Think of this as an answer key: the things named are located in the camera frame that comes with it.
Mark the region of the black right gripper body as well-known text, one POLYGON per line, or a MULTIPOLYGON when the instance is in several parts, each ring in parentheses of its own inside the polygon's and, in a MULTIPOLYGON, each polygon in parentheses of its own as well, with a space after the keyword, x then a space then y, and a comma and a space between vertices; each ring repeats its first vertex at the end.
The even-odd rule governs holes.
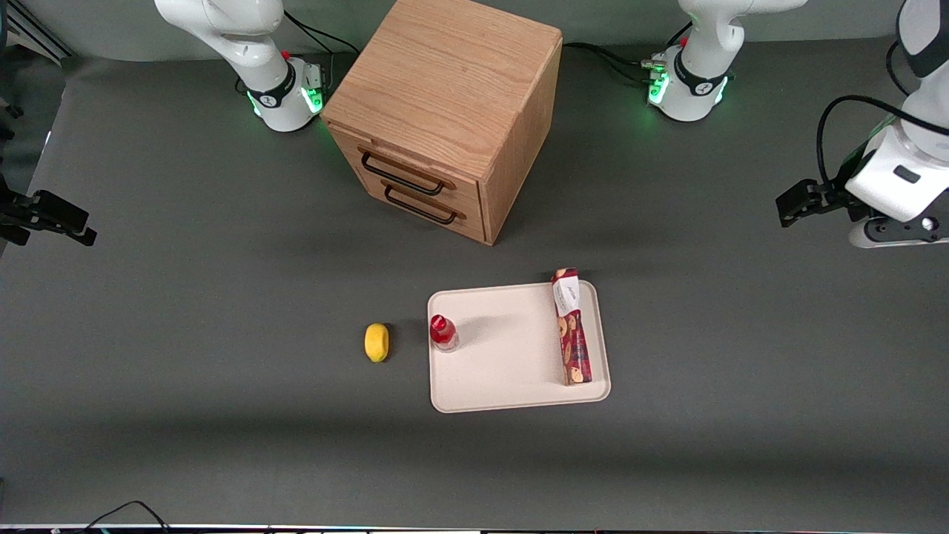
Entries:
POLYGON ((33 224, 33 214, 19 203, 23 199, 20 193, 10 189, 1 174, 1 239, 17 246, 27 244, 33 224))

